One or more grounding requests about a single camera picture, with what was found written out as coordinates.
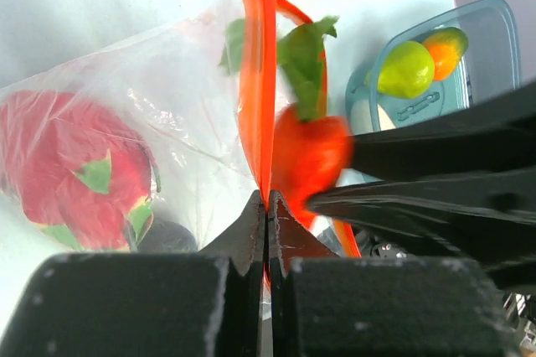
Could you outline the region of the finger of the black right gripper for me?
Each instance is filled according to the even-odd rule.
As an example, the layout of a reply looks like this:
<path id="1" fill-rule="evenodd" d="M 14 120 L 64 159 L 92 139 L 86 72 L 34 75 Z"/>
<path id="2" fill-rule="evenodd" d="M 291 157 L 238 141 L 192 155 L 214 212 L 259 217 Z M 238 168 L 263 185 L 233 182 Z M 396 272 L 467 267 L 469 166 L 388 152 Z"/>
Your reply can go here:
<path id="1" fill-rule="evenodd" d="M 533 82 L 436 119 L 355 135 L 350 162 L 361 173 L 395 181 L 534 164 Z"/>
<path id="2" fill-rule="evenodd" d="M 535 288 L 534 168 L 350 185 L 307 207 L 415 256 L 471 258 L 502 290 Z"/>

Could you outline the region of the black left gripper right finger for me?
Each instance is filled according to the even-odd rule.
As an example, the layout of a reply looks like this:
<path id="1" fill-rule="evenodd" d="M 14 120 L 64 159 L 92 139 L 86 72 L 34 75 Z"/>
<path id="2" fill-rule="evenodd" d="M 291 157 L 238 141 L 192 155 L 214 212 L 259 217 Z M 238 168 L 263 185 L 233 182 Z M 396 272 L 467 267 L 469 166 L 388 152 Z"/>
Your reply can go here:
<path id="1" fill-rule="evenodd" d="M 267 230 L 275 355 L 508 355 L 496 289 L 474 261 L 340 258 L 277 192 Z"/>

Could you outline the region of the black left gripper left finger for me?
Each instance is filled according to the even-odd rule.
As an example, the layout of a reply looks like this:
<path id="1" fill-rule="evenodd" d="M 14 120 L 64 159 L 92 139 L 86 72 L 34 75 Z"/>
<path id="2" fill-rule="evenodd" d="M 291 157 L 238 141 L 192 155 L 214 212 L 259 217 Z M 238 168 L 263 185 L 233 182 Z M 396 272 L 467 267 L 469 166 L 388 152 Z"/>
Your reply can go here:
<path id="1" fill-rule="evenodd" d="M 30 277 L 11 356 L 257 356 L 265 206 L 194 253 L 63 253 Z"/>

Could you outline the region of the orange green fake mango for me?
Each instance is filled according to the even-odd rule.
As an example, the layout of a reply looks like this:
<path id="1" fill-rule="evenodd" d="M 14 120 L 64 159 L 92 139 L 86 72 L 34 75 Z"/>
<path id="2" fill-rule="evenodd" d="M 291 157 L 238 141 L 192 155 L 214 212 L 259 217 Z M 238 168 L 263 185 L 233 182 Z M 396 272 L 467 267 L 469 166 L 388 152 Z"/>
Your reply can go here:
<path id="1" fill-rule="evenodd" d="M 434 60 L 433 81 L 442 81 L 456 69 L 467 51 L 469 41 L 461 29 L 447 27 L 436 29 L 422 44 Z"/>

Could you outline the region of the green fake pear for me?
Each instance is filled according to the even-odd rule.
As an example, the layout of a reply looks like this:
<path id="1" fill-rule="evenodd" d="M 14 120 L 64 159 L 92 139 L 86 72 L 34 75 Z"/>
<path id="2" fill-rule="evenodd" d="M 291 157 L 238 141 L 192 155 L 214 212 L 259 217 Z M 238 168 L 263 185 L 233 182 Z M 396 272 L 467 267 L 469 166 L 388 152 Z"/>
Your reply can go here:
<path id="1" fill-rule="evenodd" d="M 377 91 L 381 94 L 413 99 L 430 87 L 435 62 L 426 47 L 408 40 L 397 45 L 386 57 L 379 73 Z"/>

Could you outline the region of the orange fake carrot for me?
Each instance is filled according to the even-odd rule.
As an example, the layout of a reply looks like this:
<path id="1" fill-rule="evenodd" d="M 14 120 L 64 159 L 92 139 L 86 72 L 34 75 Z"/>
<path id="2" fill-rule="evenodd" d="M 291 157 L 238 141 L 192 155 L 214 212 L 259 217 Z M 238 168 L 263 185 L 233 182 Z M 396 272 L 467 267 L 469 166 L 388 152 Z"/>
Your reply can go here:
<path id="1" fill-rule="evenodd" d="M 277 63 L 294 101 L 276 118 L 271 185 L 306 229 L 315 214 L 307 209 L 314 194 L 332 188 L 352 156 L 349 128 L 341 116 L 321 110 L 326 66 L 324 37 L 337 37 L 337 16 L 304 23 L 277 42 Z"/>

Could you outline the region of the clear orange zip top bag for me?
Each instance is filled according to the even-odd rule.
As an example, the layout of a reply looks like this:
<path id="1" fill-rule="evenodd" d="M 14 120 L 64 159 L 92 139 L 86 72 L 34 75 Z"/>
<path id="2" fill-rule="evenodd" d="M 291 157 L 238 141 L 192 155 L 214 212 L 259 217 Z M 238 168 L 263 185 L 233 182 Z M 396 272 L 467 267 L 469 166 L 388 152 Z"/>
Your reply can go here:
<path id="1" fill-rule="evenodd" d="M 1 102 L 18 91 L 58 91 L 110 107 L 146 141 L 161 179 L 152 225 L 130 252 L 149 241 L 177 250 L 179 227 L 205 247 L 253 192 L 266 202 L 274 191 L 276 118 L 294 101 L 277 42 L 318 20 L 287 0 L 221 0 L 196 18 L 3 88 Z M 38 228 L 2 185 L 1 194 Z"/>

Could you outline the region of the red fake pepper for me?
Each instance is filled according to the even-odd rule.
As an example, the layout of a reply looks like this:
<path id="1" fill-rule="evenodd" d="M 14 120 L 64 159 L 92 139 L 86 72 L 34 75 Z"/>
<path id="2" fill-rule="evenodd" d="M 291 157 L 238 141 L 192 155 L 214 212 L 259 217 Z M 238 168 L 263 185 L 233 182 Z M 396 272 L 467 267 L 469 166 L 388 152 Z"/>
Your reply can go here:
<path id="1" fill-rule="evenodd" d="M 73 92 L 18 91 L 1 102 L 1 185 L 69 248 L 133 251 L 161 179 L 146 141 L 110 107 Z"/>

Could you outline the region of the teal plastic container lid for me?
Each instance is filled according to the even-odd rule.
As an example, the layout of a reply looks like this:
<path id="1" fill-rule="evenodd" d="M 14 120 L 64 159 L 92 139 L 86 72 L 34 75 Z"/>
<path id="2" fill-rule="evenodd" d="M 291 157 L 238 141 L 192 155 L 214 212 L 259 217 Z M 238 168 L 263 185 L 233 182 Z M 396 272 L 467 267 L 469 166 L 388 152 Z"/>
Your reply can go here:
<path id="1" fill-rule="evenodd" d="M 439 32 L 460 31 L 468 47 L 452 72 L 414 99 L 377 91 L 378 75 L 391 50 L 405 41 L 423 42 Z M 346 116 L 356 135 L 426 125 L 431 119 L 472 107 L 519 88 L 518 31 L 505 0 L 478 0 L 441 13 L 394 36 L 378 56 L 351 75 Z"/>

